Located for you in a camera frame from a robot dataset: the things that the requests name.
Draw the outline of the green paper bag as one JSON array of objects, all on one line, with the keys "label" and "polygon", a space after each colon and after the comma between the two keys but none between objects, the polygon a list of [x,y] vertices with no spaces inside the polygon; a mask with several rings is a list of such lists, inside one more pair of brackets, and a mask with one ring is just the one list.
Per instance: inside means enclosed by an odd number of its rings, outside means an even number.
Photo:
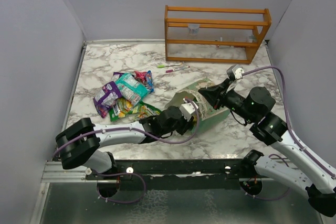
[{"label": "green paper bag", "polygon": [[193,100],[198,105],[200,114],[200,123],[197,133],[202,134],[225,120],[230,114],[229,109],[213,109],[206,99],[198,92],[200,88],[211,87],[214,85],[215,84],[209,78],[199,79],[189,86],[180,89],[164,108],[167,109],[169,106],[180,106],[183,103],[184,98]]}]

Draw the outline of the red snack packet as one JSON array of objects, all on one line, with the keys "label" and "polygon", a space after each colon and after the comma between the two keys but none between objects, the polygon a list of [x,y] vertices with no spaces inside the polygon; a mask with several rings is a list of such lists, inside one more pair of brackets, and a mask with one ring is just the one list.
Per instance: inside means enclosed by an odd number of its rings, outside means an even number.
[{"label": "red snack packet", "polygon": [[146,74],[147,72],[140,72],[140,71],[134,71],[134,74],[135,74],[135,79],[142,83],[142,84],[146,84]]}]

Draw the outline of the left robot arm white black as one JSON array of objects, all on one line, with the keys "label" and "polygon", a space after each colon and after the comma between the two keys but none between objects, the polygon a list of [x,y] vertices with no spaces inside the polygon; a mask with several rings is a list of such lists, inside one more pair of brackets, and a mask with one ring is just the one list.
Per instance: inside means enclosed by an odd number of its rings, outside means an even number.
[{"label": "left robot arm white black", "polygon": [[120,144],[145,144],[170,141],[173,133],[184,135],[198,126],[198,106],[194,102],[170,106],[160,114],[124,125],[95,124],[90,118],[83,118],[56,136],[57,149],[64,170],[84,166],[104,179],[115,175],[116,164],[113,155],[102,152],[101,147]]}]

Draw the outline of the purple snack packet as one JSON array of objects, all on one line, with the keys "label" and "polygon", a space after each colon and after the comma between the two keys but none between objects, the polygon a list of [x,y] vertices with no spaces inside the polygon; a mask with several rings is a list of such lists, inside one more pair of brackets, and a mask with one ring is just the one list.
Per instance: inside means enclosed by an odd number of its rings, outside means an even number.
[{"label": "purple snack packet", "polygon": [[112,75],[112,81],[117,81],[123,75],[124,75],[124,72],[114,72]]},{"label": "purple snack packet", "polygon": [[105,84],[93,97],[94,106],[98,114],[105,118],[122,94],[114,81]]}]

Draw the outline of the green yellow snack packet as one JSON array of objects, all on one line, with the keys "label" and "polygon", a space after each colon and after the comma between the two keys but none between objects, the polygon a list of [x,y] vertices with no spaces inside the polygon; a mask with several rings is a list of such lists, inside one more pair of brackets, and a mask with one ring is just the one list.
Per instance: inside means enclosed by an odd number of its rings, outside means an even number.
[{"label": "green yellow snack packet", "polygon": [[133,106],[130,101],[125,98],[116,99],[114,105],[111,107],[109,111],[110,121],[114,122],[118,119],[124,118],[127,115],[138,114],[139,106]]}]

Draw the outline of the teal snack packet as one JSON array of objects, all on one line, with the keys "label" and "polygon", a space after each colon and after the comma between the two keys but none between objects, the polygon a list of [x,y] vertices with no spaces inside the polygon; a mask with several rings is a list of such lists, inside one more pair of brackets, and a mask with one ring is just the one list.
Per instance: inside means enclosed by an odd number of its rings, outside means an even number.
[{"label": "teal snack packet", "polygon": [[123,74],[115,83],[122,96],[132,106],[137,105],[149,93],[145,85],[137,81],[130,73]]}]

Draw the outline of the blue m&m snack packet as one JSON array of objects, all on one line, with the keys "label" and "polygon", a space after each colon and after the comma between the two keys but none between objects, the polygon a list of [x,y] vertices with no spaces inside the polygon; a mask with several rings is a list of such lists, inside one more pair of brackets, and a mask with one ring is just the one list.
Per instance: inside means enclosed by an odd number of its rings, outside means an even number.
[{"label": "blue m&m snack packet", "polygon": [[152,72],[150,70],[145,73],[145,87],[149,93],[154,92],[154,83],[152,79]]}]

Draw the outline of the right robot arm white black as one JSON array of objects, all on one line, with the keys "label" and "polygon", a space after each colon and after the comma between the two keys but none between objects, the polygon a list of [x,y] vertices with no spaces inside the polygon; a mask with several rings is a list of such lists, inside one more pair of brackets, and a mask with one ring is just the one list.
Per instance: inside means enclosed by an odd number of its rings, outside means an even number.
[{"label": "right robot arm white black", "polygon": [[244,98],[230,88],[231,81],[200,88],[199,93],[213,107],[226,107],[251,124],[253,136],[287,157],[296,170],[277,164],[256,150],[241,164],[246,177],[267,176],[300,192],[320,214],[335,216],[335,168],[319,157],[290,130],[287,123],[272,113],[275,100],[264,87],[254,87]]}]

